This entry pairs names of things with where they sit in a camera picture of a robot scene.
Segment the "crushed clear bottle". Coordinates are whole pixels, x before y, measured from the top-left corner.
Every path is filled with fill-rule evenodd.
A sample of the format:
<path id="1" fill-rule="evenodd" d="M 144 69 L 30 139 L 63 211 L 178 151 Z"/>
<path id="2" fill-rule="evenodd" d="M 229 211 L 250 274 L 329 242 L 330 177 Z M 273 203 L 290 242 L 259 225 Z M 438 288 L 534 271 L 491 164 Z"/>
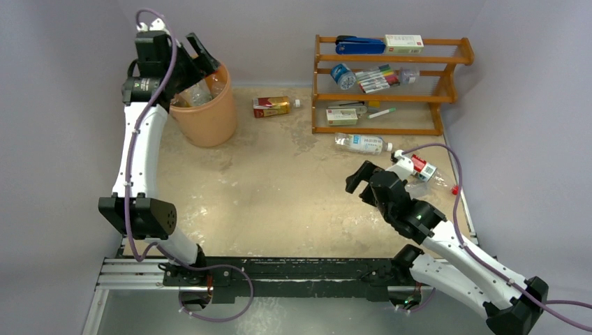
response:
<path id="1" fill-rule="evenodd" d="M 210 90 L 206 80 L 201 80 L 188 89 L 185 89 L 180 93 L 180 96 L 187 102 L 189 107 L 197 107 L 214 100 L 214 94 Z"/>

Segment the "red white label bottle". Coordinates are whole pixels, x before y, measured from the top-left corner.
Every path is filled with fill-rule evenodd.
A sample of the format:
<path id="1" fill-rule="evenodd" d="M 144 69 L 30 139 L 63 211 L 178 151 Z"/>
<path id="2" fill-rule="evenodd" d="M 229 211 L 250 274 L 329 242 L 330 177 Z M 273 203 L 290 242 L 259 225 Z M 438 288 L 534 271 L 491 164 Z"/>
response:
<path id="1" fill-rule="evenodd" d="M 406 190 L 414 198 L 432 193 L 449 193 L 454 196 L 459 194 L 454 177 L 416 154 L 410 155 L 409 158 L 413 163 L 413 173 L 406 184 Z"/>

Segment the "clear bottle blue label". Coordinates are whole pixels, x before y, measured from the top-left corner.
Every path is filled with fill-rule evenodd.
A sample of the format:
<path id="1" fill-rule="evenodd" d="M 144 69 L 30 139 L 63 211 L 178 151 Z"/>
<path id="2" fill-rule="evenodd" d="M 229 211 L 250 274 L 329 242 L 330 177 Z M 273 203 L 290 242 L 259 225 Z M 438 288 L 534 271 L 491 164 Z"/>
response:
<path id="1" fill-rule="evenodd" d="M 211 75 L 210 79 L 212 80 L 212 85 L 210 88 L 212 98 L 216 98 L 225 89 L 226 81 L 218 74 Z"/>

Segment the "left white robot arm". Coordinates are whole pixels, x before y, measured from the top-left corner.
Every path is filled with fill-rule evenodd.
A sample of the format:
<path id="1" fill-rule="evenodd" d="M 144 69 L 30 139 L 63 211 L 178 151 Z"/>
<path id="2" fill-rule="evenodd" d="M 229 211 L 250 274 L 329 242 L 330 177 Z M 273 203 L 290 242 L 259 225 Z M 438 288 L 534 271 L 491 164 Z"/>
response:
<path id="1" fill-rule="evenodd" d="M 138 56 L 121 88 L 125 116 L 121 163 L 112 192 L 99 198 L 98 210 L 127 238 L 136 260 L 147 257 L 135 246 L 145 240 L 172 263 L 182 265 L 181 276 L 190 285 L 200 285 L 208 276 L 203 251 L 177 228 L 177 210 L 158 199 L 156 186 L 158 150 L 171 100 L 220 66 L 194 33 L 186 38 L 194 57 L 164 30 L 137 33 Z"/>

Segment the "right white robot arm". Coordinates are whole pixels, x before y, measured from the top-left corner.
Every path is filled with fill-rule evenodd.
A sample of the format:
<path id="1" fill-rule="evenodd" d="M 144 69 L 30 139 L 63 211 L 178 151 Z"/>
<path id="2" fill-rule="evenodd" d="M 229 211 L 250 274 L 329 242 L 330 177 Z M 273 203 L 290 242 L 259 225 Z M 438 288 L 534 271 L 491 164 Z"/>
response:
<path id="1" fill-rule="evenodd" d="M 529 334 L 543 313 L 547 283 L 512 271 L 457 234 L 441 211 L 410 196 L 406 177 L 400 163 L 384 170 L 365 161 L 346 178 L 347 193 L 367 182 L 361 200 L 414 242 L 393 258 L 394 279 L 427 284 L 456 299 L 483 318 L 494 334 Z"/>

